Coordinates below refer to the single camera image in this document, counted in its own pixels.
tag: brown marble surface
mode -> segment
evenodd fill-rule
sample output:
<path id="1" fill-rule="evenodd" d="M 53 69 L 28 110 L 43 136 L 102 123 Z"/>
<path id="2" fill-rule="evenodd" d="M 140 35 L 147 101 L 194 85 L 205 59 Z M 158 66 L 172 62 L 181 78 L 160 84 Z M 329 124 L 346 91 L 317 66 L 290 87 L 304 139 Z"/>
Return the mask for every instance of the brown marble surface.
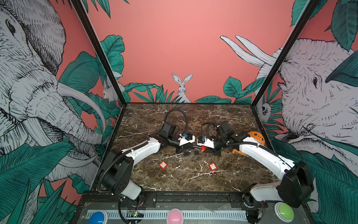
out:
<path id="1" fill-rule="evenodd" d="M 112 148 L 126 149 L 146 139 L 161 128 L 167 111 L 181 109 L 188 116 L 188 132 L 201 134 L 204 122 L 227 121 L 234 130 L 257 131 L 258 125 L 248 105 L 198 105 L 198 104 L 129 104 L 123 116 Z M 173 112 L 168 120 L 184 130 L 184 117 Z M 161 161 L 168 167 L 162 170 Z M 215 162 L 218 169 L 211 172 L 208 164 Z M 250 184 L 278 181 L 271 171 L 251 157 L 232 154 L 232 149 L 222 150 L 220 157 L 209 153 L 193 152 L 189 156 L 175 154 L 168 146 L 139 162 L 133 169 L 131 180 L 144 190 L 156 191 L 236 191 Z"/>

